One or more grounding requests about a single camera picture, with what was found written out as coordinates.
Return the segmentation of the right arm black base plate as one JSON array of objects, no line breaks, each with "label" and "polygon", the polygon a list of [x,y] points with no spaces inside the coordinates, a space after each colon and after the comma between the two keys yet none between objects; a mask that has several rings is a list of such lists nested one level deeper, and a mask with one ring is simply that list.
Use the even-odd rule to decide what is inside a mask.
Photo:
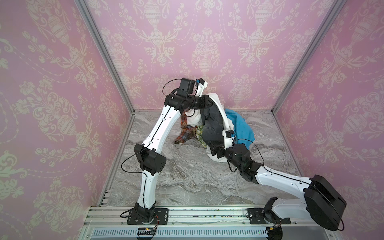
[{"label": "right arm black base plate", "polygon": [[280,218],[272,210],[264,210],[263,208],[249,208],[246,217],[250,220],[251,225],[289,225],[290,218]]}]

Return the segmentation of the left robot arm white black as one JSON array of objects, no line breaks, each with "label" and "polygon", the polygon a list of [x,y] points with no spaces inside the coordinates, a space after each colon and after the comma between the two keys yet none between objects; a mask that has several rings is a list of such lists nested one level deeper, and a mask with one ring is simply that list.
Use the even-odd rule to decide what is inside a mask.
[{"label": "left robot arm white black", "polygon": [[166,95],[161,115],[142,144],[134,147],[140,164],[142,183],[140,195],[134,206],[134,216],[139,222],[149,224],[155,217],[155,191],[159,173],[166,165],[162,155],[164,143],[182,113],[189,110],[202,110],[210,107],[204,89],[208,83],[203,79],[182,78],[180,86]]}]

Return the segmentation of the dark grey denim cloth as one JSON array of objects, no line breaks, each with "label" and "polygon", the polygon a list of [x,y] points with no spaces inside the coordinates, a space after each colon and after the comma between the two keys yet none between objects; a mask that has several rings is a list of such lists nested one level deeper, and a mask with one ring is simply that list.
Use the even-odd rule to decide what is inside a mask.
[{"label": "dark grey denim cloth", "polygon": [[203,140],[207,144],[207,151],[209,157],[212,159],[216,155],[218,147],[224,146],[223,130],[223,116],[225,109],[216,93],[208,94],[213,101],[213,105],[201,110],[201,120],[203,123]]}]

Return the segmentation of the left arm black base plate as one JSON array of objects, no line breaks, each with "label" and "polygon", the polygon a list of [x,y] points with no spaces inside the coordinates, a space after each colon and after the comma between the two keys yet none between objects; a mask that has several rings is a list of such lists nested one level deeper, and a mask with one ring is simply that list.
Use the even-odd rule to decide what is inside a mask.
[{"label": "left arm black base plate", "polygon": [[152,210],[131,209],[127,217],[127,225],[166,225],[169,209],[155,208]]}]

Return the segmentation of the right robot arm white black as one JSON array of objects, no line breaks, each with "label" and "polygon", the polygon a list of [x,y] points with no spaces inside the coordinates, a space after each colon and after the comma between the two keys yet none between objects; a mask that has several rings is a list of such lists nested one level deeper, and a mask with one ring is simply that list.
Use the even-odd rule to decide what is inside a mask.
[{"label": "right robot arm white black", "polygon": [[270,223],[283,219],[311,219],[329,231],[343,231],[342,216],[347,202],[331,183],[320,175],[312,178],[286,174],[252,160],[244,144],[217,147],[213,156],[225,158],[250,183],[269,186],[296,197],[294,200],[270,198],[264,214]]}]

